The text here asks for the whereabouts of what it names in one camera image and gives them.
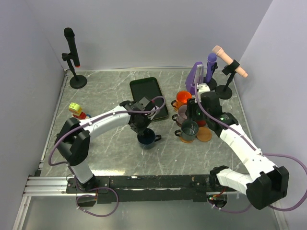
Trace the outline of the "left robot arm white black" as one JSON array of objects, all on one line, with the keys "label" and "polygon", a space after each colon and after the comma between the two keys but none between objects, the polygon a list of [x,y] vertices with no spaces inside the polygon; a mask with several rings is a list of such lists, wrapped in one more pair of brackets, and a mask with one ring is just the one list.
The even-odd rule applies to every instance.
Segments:
[{"label": "left robot arm white black", "polygon": [[88,193],[97,185],[86,160],[91,141],[114,128],[126,125],[138,135],[143,135],[157,113],[158,106],[154,100],[144,97],[139,102],[124,101],[112,110],[92,118],[68,119],[57,136],[55,148],[75,175],[78,188]]}]

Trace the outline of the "purple metronome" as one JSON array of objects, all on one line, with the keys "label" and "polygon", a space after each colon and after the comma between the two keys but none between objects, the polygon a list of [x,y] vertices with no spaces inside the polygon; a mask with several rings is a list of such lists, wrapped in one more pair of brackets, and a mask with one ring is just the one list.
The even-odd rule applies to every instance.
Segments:
[{"label": "purple metronome", "polygon": [[185,81],[185,86],[187,91],[194,95],[195,93],[195,83],[202,84],[204,82],[204,65],[202,62],[196,62],[191,68],[187,79]]}]

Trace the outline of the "colourful toy block figure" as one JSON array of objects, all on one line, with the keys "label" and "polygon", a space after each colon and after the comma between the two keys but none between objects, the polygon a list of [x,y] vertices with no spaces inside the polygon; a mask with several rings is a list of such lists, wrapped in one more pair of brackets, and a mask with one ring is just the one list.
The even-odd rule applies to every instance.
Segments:
[{"label": "colourful toy block figure", "polygon": [[72,113],[72,116],[78,120],[84,120],[84,119],[91,118],[91,116],[89,114],[86,114],[82,110],[81,106],[76,103],[70,103],[68,109]]}]

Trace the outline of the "red mug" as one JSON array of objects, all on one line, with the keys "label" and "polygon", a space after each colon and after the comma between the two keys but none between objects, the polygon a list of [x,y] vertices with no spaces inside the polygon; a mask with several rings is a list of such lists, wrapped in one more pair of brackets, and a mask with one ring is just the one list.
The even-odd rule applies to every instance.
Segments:
[{"label": "red mug", "polygon": [[196,121],[196,123],[198,124],[199,127],[204,127],[207,125],[205,120],[198,120]]}]

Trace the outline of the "lilac mug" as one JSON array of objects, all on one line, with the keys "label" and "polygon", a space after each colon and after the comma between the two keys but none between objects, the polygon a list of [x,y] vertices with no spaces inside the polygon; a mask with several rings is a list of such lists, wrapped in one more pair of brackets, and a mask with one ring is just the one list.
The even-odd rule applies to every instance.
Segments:
[{"label": "lilac mug", "polygon": [[182,123],[187,120],[187,105],[179,107],[178,112],[175,115],[172,115],[172,120],[176,122],[178,126],[182,126]]}]

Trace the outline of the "left black microphone stand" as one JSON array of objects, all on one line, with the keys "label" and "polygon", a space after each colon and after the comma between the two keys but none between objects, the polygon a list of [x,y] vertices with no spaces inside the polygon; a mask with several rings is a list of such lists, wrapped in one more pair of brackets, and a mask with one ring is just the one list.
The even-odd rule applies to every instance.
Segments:
[{"label": "left black microphone stand", "polygon": [[87,84],[87,78],[83,75],[77,75],[75,72],[75,69],[71,62],[71,55],[67,53],[62,53],[62,59],[63,61],[66,61],[69,70],[72,72],[73,77],[70,79],[70,86],[74,89],[81,89]]}]

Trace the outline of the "orange mug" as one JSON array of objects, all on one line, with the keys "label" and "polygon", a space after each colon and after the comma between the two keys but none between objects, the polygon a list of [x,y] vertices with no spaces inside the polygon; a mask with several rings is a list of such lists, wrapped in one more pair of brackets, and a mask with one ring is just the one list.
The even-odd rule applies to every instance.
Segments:
[{"label": "orange mug", "polygon": [[179,91],[176,95],[176,99],[172,101],[171,105],[175,111],[178,111],[181,106],[187,105],[188,100],[191,98],[192,95],[188,91]]}]

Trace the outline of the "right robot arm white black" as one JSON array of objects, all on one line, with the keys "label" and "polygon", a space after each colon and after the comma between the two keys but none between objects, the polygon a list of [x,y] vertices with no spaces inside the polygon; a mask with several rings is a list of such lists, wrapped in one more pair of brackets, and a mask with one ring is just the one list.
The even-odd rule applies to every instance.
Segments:
[{"label": "right robot arm white black", "polygon": [[286,197],[289,171],[278,167],[262,154],[261,149],[250,140],[239,121],[229,112],[224,112],[215,92],[204,92],[200,98],[188,99],[187,117],[200,118],[207,123],[224,143],[226,143],[247,169],[241,174],[226,166],[211,170],[209,184],[215,191],[229,187],[245,194],[258,210]]}]

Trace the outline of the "purple microphone black stand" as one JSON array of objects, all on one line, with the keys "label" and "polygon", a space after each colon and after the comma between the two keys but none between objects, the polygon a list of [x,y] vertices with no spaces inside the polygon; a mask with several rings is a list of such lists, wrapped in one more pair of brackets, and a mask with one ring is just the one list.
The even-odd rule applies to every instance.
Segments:
[{"label": "purple microphone black stand", "polygon": [[210,80],[209,80],[209,68],[207,68],[206,81],[207,81],[207,85],[209,86],[211,91],[215,90],[216,87],[217,87],[217,82],[213,78],[213,74],[214,74],[214,72],[217,68],[218,68],[218,66],[217,66],[216,62],[213,65],[211,65],[211,78],[210,78]]}]

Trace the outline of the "blue mug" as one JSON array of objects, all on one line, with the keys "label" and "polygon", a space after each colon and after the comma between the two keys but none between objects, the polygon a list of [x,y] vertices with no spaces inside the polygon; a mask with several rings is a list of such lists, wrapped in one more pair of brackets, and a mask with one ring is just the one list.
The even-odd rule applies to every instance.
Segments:
[{"label": "blue mug", "polygon": [[161,138],[161,135],[156,135],[150,128],[146,128],[142,135],[137,135],[139,146],[144,150],[152,149]]}]

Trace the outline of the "light wood coaster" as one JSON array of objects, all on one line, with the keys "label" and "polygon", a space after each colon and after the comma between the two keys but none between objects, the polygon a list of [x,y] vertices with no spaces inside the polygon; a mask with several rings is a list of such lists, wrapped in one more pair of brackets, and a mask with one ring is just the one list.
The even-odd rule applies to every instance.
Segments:
[{"label": "light wood coaster", "polygon": [[208,142],[212,139],[212,133],[208,127],[200,127],[196,138],[202,142]]},{"label": "light wood coaster", "polygon": [[185,140],[182,137],[179,138],[184,143],[192,143],[194,140]]}]

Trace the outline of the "dark green mug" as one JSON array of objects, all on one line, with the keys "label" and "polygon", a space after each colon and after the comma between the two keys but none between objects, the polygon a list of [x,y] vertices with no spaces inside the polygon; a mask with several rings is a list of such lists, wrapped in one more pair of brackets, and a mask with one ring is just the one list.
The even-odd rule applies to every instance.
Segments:
[{"label": "dark green mug", "polygon": [[174,134],[182,140],[190,142],[196,138],[198,131],[199,126],[195,121],[185,120],[181,125],[181,129],[176,130]]}]

